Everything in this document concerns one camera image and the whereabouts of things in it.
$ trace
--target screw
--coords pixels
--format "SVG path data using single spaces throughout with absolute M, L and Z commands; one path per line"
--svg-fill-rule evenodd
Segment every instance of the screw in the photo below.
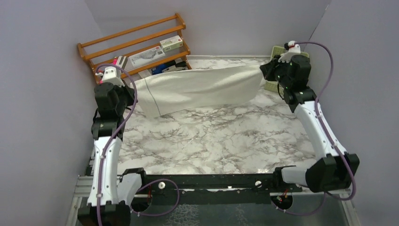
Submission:
M 262 187 L 262 182 L 256 181 L 256 182 L 255 182 L 255 186 L 256 186 L 257 188 Z

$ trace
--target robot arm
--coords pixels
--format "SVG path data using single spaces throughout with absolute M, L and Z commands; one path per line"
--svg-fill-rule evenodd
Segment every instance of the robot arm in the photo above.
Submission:
M 277 81 L 284 88 L 284 100 L 291 112 L 301 121 L 316 154 L 316 163 L 308 168 L 288 166 L 276 168 L 278 183 L 294 183 L 310 188 L 313 192 L 348 188 L 351 178 L 337 150 L 342 153 L 355 174 L 359 159 L 356 154 L 348 154 L 338 142 L 321 111 L 315 107 L 316 94 L 307 86 L 311 65 L 309 58 L 299 55 L 299 45 L 291 41 L 285 44 L 287 53 L 276 55 L 260 67 L 267 81 Z
M 93 225 L 95 218 L 90 216 L 96 213 L 97 199 L 100 198 L 101 215 L 107 219 L 104 221 L 111 225 L 124 225 L 121 222 L 130 221 L 130 204 L 137 190 L 144 184 L 145 172 L 142 169 L 131 169 L 124 173 L 117 186 L 118 158 L 124 127 L 111 140 L 104 156 L 102 153 L 113 132 L 124 121 L 126 107 L 133 104 L 134 91 L 120 78 L 120 71 L 115 67 L 106 67 L 104 73 L 98 73 L 97 76 L 102 77 L 102 80 L 94 89 L 100 117 L 93 119 L 91 127 L 95 151 L 93 183 L 88 206 L 79 209 L 78 219 L 83 225 Z

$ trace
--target table surface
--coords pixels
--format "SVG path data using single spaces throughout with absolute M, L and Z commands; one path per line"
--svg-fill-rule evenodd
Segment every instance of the table surface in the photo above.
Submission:
M 191 60 L 193 69 L 260 65 L 263 60 Z M 275 167 L 315 163 L 300 121 L 277 93 L 263 86 L 240 105 L 200 107 L 146 118 L 138 103 L 127 121 L 118 173 L 267 173 Z

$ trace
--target towel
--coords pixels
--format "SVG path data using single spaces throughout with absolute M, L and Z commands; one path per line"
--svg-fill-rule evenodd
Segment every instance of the towel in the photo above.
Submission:
M 162 73 L 136 82 L 146 117 L 195 107 L 240 104 L 253 99 L 263 74 L 259 65 Z

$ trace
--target gray wall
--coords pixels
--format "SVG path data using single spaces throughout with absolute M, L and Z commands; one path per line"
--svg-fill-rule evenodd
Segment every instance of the gray wall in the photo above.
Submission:
M 311 39 L 334 56 L 334 75 L 321 104 L 342 144 L 360 158 L 354 203 L 364 226 L 399 221 L 398 9 L 396 0 L 333 0 Z M 328 56 L 310 45 L 306 51 L 310 85 L 319 91 Z
M 299 4 L 296 0 L 85 0 L 104 35 L 180 13 L 187 25 L 183 35 L 194 55 L 269 55 L 272 46 L 284 44 L 287 38 L 308 40 L 330 1 L 302 0 Z M 135 32 L 110 44 L 162 28 L 158 25 Z
M 93 145 L 93 78 L 76 44 L 99 37 L 83 0 L 1 0 L 1 225 L 65 225 Z

